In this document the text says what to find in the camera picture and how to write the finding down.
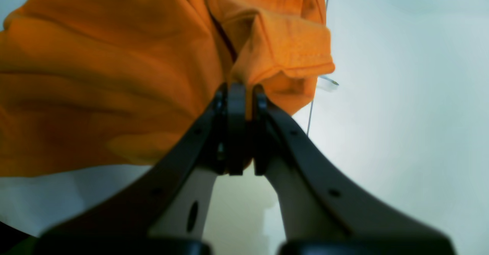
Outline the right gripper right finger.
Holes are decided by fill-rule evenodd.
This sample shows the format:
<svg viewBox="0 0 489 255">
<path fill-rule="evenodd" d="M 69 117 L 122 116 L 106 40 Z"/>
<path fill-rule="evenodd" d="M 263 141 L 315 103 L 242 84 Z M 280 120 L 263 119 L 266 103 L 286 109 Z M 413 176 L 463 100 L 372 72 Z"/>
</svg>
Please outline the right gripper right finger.
<svg viewBox="0 0 489 255">
<path fill-rule="evenodd" d="M 274 188 L 280 255 L 454 255 L 450 239 L 369 194 L 336 168 L 260 85 L 253 89 L 255 172 Z"/>
</svg>

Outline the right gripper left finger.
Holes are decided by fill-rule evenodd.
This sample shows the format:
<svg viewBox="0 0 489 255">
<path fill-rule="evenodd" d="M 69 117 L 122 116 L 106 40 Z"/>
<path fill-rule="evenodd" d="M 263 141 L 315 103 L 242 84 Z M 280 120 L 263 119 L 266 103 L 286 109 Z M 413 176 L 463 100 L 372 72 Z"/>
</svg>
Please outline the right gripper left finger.
<svg viewBox="0 0 489 255">
<path fill-rule="evenodd" d="M 201 241 L 218 175 L 247 163 L 246 88 L 222 84 L 174 148 L 142 177 L 45 232 L 36 255 L 210 255 Z"/>
</svg>

